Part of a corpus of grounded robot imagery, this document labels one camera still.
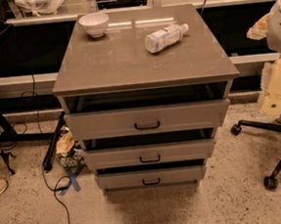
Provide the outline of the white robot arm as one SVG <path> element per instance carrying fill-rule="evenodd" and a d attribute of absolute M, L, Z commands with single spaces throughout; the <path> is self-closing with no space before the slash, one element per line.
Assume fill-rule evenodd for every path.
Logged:
<path fill-rule="evenodd" d="M 262 68 L 258 104 L 262 112 L 281 123 L 281 0 L 277 0 L 270 11 L 252 25 L 247 37 L 254 40 L 265 38 L 268 48 L 279 53 L 274 63 L 265 63 Z"/>

